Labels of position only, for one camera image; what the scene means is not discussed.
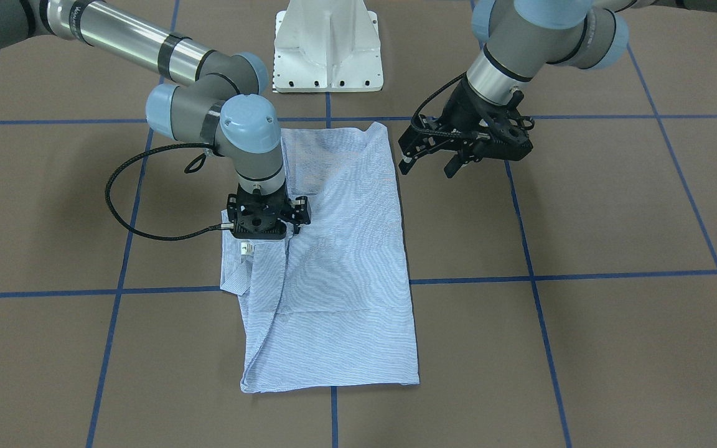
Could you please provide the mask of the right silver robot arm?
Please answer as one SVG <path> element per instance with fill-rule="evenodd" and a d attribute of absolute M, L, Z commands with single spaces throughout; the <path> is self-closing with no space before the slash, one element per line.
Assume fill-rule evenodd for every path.
<path fill-rule="evenodd" d="M 130 233 L 176 241 L 227 231 L 238 239 L 281 240 L 310 224 L 308 198 L 288 193 L 281 125 L 263 96 L 269 74 L 259 57 L 219 53 L 105 1 L 0 1 L 0 49 L 43 35 L 103 49 L 165 79 L 150 92 L 145 115 L 149 127 L 173 144 L 131 157 L 105 186 L 108 209 Z M 188 174 L 210 157 L 231 160 L 238 184 L 227 198 L 227 216 L 179 237 L 137 230 L 112 204 L 111 188 L 132 164 L 175 149 L 201 150 L 185 168 Z"/>

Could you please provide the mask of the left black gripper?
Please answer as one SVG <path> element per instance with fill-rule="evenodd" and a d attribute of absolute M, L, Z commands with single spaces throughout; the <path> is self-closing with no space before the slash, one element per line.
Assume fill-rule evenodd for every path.
<path fill-rule="evenodd" d="M 422 114 L 427 104 L 455 85 L 440 116 Z M 529 131 L 535 120 L 518 112 L 523 91 L 510 89 L 512 98 L 506 104 L 487 102 L 472 90 L 467 80 L 450 80 L 430 94 L 411 116 L 409 127 L 398 140 L 401 175 L 408 175 L 418 159 L 438 151 L 454 151 L 444 167 L 452 179 L 465 164 L 482 159 L 521 161 L 533 149 Z"/>

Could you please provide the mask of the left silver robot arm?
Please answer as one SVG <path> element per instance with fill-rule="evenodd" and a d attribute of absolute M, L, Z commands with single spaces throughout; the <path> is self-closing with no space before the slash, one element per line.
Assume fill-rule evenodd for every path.
<path fill-rule="evenodd" d="M 545 65 L 606 68 L 629 43 L 626 9 L 649 6 L 717 12 L 717 1 L 480 1 L 472 30 L 480 53 L 448 85 L 440 116 L 416 110 L 398 140 L 402 175 L 424 156 L 452 151 L 444 168 L 453 177 L 483 159 L 521 161 L 532 151 L 534 119 L 520 114 L 524 88 Z"/>

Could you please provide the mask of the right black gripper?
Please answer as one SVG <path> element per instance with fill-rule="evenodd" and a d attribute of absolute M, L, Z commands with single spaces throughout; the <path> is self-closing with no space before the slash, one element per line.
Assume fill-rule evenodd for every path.
<path fill-rule="evenodd" d="M 228 196 L 227 218 L 234 238 L 242 240 L 283 240 L 288 225 L 295 235 L 301 226 L 311 223 L 311 206 L 307 196 L 290 199 L 287 190 L 270 195 L 246 190 Z"/>

